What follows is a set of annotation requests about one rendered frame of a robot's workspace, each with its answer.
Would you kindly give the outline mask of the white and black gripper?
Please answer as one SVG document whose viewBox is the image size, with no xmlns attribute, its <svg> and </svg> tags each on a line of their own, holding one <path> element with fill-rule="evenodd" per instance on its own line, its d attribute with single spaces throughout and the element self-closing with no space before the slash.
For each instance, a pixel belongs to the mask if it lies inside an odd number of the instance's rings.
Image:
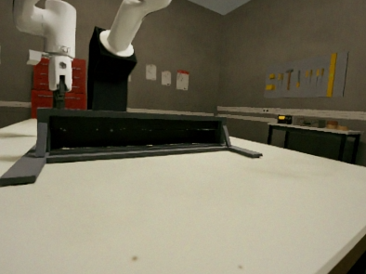
<svg viewBox="0 0 366 274">
<path fill-rule="evenodd" d="M 52 109 L 65 109 L 65 92 L 72 90 L 72 59 L 59 55 L 46 58 L 49 59 L 49 89 L 53 90 Z"/>
</svg>

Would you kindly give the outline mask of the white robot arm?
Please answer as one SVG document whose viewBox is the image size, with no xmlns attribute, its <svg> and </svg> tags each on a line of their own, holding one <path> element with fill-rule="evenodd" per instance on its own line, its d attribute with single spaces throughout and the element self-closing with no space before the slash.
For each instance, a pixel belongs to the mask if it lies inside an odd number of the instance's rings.
<svg viewBox="0 0 366 274">
<path fill-rule="evenodd" d="M 59 55 L 74 59 L 76 10 L 60 0 L 46 0 L 45 9 L 35 7 L 39 0 L 13 0 L 13 22 L 21 32 L 44 38 L 44 53 L 29 50 L 26 64 L 37 65 L 41 58 Z M 137 30 L 151 12 L 161 10 L 171 0 L 124 0 L 110 31 L 99 39 L 112 54 L 127 58 L 133 54 Z M 108 36 L 110 34 L 110 36 Z M 29 56 L 30 53 L 30 56 Z"/>
</svg>

